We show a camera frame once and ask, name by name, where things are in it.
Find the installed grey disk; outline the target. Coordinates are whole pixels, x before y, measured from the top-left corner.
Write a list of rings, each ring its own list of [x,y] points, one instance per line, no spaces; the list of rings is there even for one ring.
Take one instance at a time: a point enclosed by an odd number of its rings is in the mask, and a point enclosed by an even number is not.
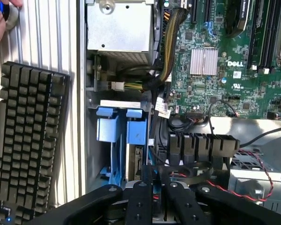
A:
[[[128,181],[141,179],[141,168],[143,164],[143,147],[131,145],[128,162]]]

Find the blue disk bay carrier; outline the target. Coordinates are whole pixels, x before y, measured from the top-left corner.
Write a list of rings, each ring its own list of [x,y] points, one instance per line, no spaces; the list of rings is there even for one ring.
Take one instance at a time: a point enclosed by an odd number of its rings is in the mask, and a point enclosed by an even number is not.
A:
[[[110,162],[100,173],[108,178],[109,184],[121,186],[125,173],[123,114],[116,108],[99,107],[96,115],[98,116],[96,139],[110,144]]]
[[[145,145],[146,143],[148,120],[142,112],[138,109],[128,109],[126,112],[128,119],[126,142],[128,144]]]

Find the green Dell motherboard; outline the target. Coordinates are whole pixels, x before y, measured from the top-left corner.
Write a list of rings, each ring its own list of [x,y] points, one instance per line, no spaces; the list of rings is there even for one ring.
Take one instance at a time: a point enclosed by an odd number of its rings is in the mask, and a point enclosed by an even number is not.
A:
[[[248,22],[240,35],[228,38],[225,15],[228,0],[213,0],[209,22],[204,22],[204,0],[199,0],[199,19],[191,23],[191,9],[177,34],[169,109],[188,117],[213,116],[281,120],[281,67],[276,64],[276,41],[272,69],[247,69],[251,35]],[[218,49],[217,74],[190,75],[191,51]]]

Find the open grey PC case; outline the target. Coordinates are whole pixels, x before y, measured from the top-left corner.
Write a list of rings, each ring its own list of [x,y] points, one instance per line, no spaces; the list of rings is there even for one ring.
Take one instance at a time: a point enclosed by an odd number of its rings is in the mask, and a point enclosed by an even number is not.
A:
[[[116,108],[123,114],[125,136],[125,173],[128,181],[129,150],[126,142],[128,109],[142,110],[148,120],[147,140],[143,147],[143,164],[152,166],[152,225],[181,225],[159,175],[159,167],[171,168],[171,181],[178,181],[192,191],[200,183],[210,183],[219,190],[253,202],[281,214],[281,120],[246,119],[240,117],[188,117],[173,114],[168,106],[170,75],[175,60],[177,34],[187,19],[188,0],[154,0],[154,61],[151,65],[131,65],[87,49],[86,6],[94,0],[79,0],[80,13],[80,107],[81,162],[89,193],[104,185],[108,178],[100,173],[110,162],[110,144],[96,139],[99,107]],[[124,82],[124,91],[111,89],[111,82]],[[171,165],[167,143],[170,132],[231,135],[240,141],[238,152],[216,169],[202,161]],[[97,225],[124,225],[124,217],[114,208]]]

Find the dark mechanical keyboard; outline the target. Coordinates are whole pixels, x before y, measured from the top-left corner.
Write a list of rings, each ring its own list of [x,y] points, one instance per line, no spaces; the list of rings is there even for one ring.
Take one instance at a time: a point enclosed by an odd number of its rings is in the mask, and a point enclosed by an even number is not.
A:
[[[23,225],[51,208],[70,82],[63,73],[2,65],[0,225]]]

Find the silver chipset heatsink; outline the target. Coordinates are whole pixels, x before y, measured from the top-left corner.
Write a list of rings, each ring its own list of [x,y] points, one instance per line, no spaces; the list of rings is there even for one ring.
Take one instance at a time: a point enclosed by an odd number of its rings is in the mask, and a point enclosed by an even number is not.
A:
[[[190,75],[216,75],[218,49],[196,48],[191,51]]]

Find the silver metal drive cage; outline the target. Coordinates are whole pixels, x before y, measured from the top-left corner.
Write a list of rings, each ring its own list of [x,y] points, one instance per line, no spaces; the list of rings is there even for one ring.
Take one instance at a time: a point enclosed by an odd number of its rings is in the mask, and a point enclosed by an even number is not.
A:
[[[154,61],[154,0],[94,0],[86,6],[87,49],[131,65]]]

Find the black RAM slot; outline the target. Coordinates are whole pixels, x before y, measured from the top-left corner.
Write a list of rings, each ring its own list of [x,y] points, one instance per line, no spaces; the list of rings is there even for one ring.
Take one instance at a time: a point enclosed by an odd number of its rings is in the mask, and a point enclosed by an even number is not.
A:
[[[247,69],[254,69],[260,64],[260,49],[263,39],[262,16],[264,11],[264,0],[252,0],[254,10],[251,16],[251,35],[249,44],[249,55]]]
[[[261,17],[261,49],[259,69],[272,69],[275,37],[280,16],[281,0],[264,0]]]

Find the black expansion slot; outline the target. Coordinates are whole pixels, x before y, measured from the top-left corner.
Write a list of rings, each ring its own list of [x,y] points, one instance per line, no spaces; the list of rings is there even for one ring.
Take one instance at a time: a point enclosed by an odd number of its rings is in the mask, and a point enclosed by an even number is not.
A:
[[[191,4],[191,23],[195,25],[199,19],[199,0],[192,0]]]
[[[209,22],[213,0],[204,0],[204,22]]]

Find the black cooler shroud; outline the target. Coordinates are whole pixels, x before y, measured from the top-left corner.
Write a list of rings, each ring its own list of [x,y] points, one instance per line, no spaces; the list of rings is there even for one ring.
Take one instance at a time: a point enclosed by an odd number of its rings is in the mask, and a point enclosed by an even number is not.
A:
[[[228,0],[225,30],[228,38],[235,38],[245,31],[251,0]]]

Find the grey round knob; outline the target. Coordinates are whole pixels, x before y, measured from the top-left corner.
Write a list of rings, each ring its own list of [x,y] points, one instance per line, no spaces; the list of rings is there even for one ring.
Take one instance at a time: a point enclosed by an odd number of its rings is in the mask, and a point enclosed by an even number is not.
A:
[[[19,9],[10,3],[6,10],[7,18],[6,18],[6,30],[11,30],[16,26],[18,17],[19,17]]]

